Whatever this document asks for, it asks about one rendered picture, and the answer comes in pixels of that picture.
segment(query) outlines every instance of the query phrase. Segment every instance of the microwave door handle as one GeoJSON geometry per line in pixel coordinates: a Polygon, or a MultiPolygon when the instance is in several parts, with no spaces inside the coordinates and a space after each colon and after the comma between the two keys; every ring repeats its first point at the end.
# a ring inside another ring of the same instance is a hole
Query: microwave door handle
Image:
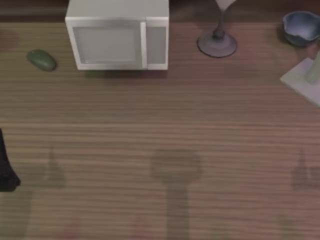
{"type": "Polygon", "coordinates": [[[141,34],[141,61],[142,68],[148,68],[148,59],[147,59],[147,24],[146,22],[140,23],[140,34],[141,34]]]}

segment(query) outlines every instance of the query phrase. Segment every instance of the blue bowl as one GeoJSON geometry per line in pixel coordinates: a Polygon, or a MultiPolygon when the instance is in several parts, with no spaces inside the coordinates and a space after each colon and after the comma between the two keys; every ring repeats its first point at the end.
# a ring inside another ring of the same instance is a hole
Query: blue bowl
{"type": "Polygon", "coordinates": [[[293,11],[282,19],[284,36],[297,47],[307,47],[320,38],[320,16],[309,11],[293,11]]]}

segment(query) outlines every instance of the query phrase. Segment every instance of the microwave door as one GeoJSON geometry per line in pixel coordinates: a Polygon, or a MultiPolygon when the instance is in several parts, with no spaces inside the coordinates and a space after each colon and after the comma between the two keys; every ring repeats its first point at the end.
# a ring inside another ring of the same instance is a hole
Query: microwave door
{"type": "Polygon", "coordinates": [[[80,66],[86,70],[143,70],[147,63],[146,22],[74,29],[80,66]]]}

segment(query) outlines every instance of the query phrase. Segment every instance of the bowl rim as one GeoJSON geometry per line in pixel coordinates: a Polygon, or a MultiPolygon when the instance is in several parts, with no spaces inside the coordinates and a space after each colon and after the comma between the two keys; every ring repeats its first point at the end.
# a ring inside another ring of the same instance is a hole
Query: bowl rim
{"type": "Polygon", "coordinates": [[[313,38],[303,38],[303,37],[299,36],[298,34],[288,33],[288,32],[287,32],[287,23],[288,23],[287,19],[288,19],[289,16],[294,15],[294,14],[307,14],[307,15],[310,15],[310,16],[313,16],[313,17],[316,17],[316,18],[319,18],[319,21],[320,21],[320,15],[315,14],[315,13],[312,12],[312,11],[299,10],[299,11],[289,12],[289,13],[287,13],[286,15],[284,15],[283,18],[282,18],[283,28],[284,28],[284,31],[285,31],[286,34],[289,34],[289,35],[294,36],[294,37],[300,37],[300,38],[302,38],[302,39],[304,39],[304,40],[306,40],[306,41],[314,41],[314,40],[320,38],[320,33],[319,33],[318,35],[314,36],[313,38]]]}

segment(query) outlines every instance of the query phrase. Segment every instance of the dark background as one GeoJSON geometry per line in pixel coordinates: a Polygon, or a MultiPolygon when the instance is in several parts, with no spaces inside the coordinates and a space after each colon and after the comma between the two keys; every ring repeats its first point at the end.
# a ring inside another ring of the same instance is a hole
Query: dark background
{"type": "MultiPolygon", "coordinates": [[[[1,22],[64,22],[69,0],[3,0],[1,22]]],[[[295,10],[320,14],[319,0],[237,0],[228,15],[235,22],[277,22],[295,10]]],[[[216,21],[214,0],[170,0],[172,22],[216,21]]]]}

